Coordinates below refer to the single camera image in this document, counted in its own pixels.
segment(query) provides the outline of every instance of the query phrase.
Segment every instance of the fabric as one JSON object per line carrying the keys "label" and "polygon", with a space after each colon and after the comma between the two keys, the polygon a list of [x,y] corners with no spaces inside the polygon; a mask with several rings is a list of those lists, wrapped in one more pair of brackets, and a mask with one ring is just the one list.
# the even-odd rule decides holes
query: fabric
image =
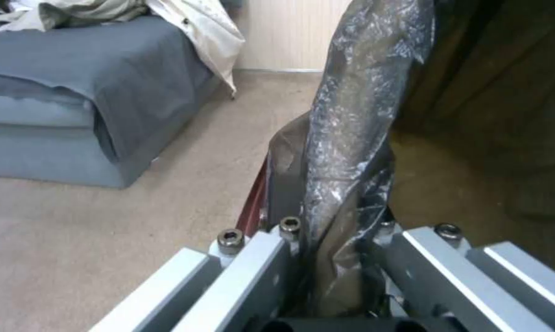
{"label": "fabric", "polygon": [[[123,160],[181,109],[192,109],[194,87],[212,73],[183,32],[144,16],[79,29],[0,32],[0,76],[91,101],[113,143],[112,158]],[[13,85],[1,93],[18,97],[25,90]]]}
{"label": "fabric", "polygon": [[505,183],[512,217],[555,221],[555,0],[480,3],[451,20],[399,128]]}
{"label": "fabric", "polygon": [[147,8],[179,27],[191,40],[199,58],[232,89],[233,66],[245,40],[219,0],[18,0],[30,11],[0,15],[0,31],[41,30],[129,21]]}
{"label": "fabric", "polygon": [[148,7],[180,27],[199,58],[232,89],[233,67],[245,40],[218,0],[146,0]]}
{"label": "fabric", "polygon": [[145,14],[144,0],[46,0],[29,11],[0,15],[0,31],[80,27],[110,21],[129,21]]}

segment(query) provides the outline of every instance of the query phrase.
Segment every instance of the red object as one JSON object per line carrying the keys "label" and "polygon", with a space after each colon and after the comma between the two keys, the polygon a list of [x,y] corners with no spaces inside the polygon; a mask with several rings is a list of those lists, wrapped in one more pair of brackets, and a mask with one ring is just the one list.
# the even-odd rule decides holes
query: red object
{"label": "red object", "polygon": [[237,229],[247,236],[252,236],[259,228],[260,211],[265,201],[265,186],[267,185],[267,157],[263,160],[263,164],[255,182],[252,184],[251,191],[248,193],[244,207],[242,208]]}

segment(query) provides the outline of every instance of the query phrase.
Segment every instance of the clothing pile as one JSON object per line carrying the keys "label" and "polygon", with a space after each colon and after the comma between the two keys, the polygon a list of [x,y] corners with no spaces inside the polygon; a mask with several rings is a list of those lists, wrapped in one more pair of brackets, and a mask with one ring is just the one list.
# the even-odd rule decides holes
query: clothing pile
{"label": "clothing pile", "polygon": [[0,0],[0,31],[124,22],[149,9],[180,28],[203,63],[236,92],[232,71],[245,41],[219,0]]}

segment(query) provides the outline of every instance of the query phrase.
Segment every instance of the wall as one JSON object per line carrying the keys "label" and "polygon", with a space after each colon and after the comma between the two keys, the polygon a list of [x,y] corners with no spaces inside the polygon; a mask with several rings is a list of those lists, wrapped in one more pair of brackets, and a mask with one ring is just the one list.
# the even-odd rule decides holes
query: wall
{"label": "wall", "polygon": [[322,71],[351,0],[245,0],[233,18],[246,44],[236,67]]}

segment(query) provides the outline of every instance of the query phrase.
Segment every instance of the bed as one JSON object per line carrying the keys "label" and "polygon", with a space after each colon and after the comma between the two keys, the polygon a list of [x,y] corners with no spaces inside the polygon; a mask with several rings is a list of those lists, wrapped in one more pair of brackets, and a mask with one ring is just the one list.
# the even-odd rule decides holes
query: bed
{"label": "bed", "polygon": [[160,17],[0,32],[0,176],[127,187],[218,82]]}

